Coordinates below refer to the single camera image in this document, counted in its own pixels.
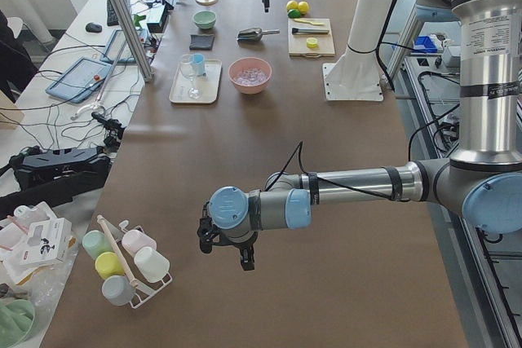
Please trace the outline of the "pink cup on rack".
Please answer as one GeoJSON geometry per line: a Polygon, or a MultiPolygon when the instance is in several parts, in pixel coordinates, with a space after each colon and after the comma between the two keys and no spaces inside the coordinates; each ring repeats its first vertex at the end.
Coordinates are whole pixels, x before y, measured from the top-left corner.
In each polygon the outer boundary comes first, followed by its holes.
{"type": "Polygon", "coordinates": [[[129,255],[134,257],[143,247],[157,248],[157,242],[146,235],[144,232],[132,229],[127,231],[122,237],[122,247],[129,255]]]}

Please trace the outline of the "clear ice cubes pile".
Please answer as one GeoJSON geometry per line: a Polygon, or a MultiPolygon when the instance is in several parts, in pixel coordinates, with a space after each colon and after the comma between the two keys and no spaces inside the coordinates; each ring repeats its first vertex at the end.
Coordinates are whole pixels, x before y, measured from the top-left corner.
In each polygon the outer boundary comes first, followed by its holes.
{"type": "Polygon", "coordinates": [[[233,80],[245,86],[254,86],[264,83],[268,79],[267,74],[260,68],[242,69],[233,80]]]}

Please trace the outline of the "steel ice scoop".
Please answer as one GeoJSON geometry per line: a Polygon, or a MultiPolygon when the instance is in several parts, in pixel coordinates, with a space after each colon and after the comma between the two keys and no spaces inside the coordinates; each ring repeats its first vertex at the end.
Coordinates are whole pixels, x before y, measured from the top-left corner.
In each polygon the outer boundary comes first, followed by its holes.
{"type": "Polygon", "coordinates": [[[280,33],[280,29],[263,30],[261,28],[249,28],[241,30],[237,34],[238,42],[260,42],[263,36],[280,33]]]}

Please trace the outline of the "green plastic bowl stack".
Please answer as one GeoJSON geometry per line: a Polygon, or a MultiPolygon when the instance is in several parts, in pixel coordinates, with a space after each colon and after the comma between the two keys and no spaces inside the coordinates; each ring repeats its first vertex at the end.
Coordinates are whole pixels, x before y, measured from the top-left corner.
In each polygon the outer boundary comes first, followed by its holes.
{"type": "Polygon", "coordinates": [[[35,318],[35,307],[31,301],[1,301],[1,347],[13,347],[26,340],[35,318]]]}

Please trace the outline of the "blue teach pendant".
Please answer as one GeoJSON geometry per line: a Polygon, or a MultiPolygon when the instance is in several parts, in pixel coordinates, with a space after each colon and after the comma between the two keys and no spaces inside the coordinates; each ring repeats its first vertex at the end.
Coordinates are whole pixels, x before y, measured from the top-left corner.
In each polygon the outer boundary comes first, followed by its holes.
{"type": "Polygon", "coordinates": [[[79,104],[94,94],[108,76],[111,65],[82,57],[47,88],[46,93],[71,104],[79,104]]]}
{"type": "Polygon", "coordinates": [[[135,58],[127,45],[125,34],[122,30],[114,30],[107,41],[100,60],[112,64],[114,60],[118,64],[134,64],[135,58]]]}

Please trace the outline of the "green lime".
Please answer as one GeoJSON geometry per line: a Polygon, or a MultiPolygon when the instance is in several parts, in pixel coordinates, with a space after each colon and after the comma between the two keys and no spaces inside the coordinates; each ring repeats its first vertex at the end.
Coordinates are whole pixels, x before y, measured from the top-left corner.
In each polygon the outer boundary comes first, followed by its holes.
{"type": "Polygon", "coordinates": [[[287,11],[287,16],[291,19],[300,18],[302,16],[298,9],[290,9],[287,11]]]}

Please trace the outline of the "grey folded cloth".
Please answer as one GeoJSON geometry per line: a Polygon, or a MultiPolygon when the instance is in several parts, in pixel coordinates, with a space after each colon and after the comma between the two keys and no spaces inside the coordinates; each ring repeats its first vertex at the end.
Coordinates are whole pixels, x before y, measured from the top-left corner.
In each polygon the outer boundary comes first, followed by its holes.
{"type": "Polygon", "coordinates": [[[192,34],[190,36],[190,50],[211,51],[214,45],[214,34],[192,34]]]}

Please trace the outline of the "cream serving tray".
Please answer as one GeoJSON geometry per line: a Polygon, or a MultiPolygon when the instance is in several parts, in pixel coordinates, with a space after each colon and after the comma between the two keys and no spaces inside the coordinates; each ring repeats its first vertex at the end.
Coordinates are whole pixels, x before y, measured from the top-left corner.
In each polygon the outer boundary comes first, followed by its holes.
{"type": "Polygon", "coordinates": [[[218,98],[221,71],[221,60],[207,59],[206,74],[195,77],[194,80],[200,96],[198,99],[193,99],[188,94],[189,89],[192,87],[190,81],[177,68],[169,93],[169,101],[173,104],[212,104],[218,98]]]}

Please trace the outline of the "green cup on rack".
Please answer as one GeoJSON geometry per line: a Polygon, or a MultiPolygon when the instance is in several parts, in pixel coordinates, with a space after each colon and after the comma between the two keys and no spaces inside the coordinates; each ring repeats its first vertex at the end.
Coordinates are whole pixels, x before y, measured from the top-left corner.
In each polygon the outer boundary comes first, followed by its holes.
{"type": "Polygon", "coordinates": [[[96,260],[102,253],[113,251],[106,235],[98,230],[89,231],[83,236],[82,247],[93,260],[96,260]]]}

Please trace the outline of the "yellow cup on rack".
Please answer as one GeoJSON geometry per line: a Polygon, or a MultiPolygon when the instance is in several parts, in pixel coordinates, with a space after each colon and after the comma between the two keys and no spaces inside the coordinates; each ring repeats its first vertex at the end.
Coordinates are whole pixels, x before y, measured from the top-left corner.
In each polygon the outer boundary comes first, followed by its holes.
{"type": "Polygon", "coordinates": [[[114,252],[103,252],[95,260],[95,270],[106,280],[114,275],[125,275],[118,256],[114,252]]]}

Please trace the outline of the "bamboo cutting board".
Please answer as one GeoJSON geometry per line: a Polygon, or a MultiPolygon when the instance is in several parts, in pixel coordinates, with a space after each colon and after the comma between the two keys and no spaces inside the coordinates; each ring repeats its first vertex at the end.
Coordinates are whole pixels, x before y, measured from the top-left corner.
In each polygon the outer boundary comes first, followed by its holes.
{"type": "Polygon", "coordinates": [[[290,56],[333,57],[333,32],[328,18],[288,19],[290,56]]]}

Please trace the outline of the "blue storage bin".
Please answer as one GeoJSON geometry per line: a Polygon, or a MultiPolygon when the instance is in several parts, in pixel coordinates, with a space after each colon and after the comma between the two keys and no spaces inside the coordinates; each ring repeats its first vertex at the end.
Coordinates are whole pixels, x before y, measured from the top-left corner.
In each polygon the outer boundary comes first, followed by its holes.
{"type": "Polygon", "coordinates": [[[442,41],[435,35],[420,35],[416,38],[413,46],[417,53],[441,53],[443,51],[442,41]]]}

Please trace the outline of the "light blue cup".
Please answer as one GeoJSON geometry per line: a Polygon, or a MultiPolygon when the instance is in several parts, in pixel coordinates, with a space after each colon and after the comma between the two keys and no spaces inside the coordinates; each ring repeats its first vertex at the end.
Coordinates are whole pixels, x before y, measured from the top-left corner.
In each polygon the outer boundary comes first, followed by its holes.
{"type": "Polygon", "coordinates": [[[206,58],[201,53],[192,55],[192,67],[198,77],[206,74],[206,58]]]}

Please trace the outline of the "half lemon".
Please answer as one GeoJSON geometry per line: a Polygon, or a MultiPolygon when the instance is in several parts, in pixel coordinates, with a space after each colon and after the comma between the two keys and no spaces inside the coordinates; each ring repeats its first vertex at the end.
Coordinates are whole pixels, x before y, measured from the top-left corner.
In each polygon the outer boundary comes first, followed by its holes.
{"type": "Polygon", "coordinates": [[[315,48],[318,47],[318,41],[314,37],[309,37],[306,41],[308,48],[315,48]]]}

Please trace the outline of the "aluminium frame post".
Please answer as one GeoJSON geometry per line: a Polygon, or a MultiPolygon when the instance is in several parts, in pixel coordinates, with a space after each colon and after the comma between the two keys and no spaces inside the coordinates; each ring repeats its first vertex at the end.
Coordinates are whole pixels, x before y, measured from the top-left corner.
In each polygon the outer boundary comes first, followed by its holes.
{"type": "Polygon", "coordinates": [[[128,10],[125,0],[109,0],[115,13],[117,15],[120,27],[125,34],[126,42],[135,58],[140,73],[145,82],[150,82],[153,79],[153,70],[148,62],[144,48],[139,40],[138,33],[131,19],[131,14],[128,10]]]}

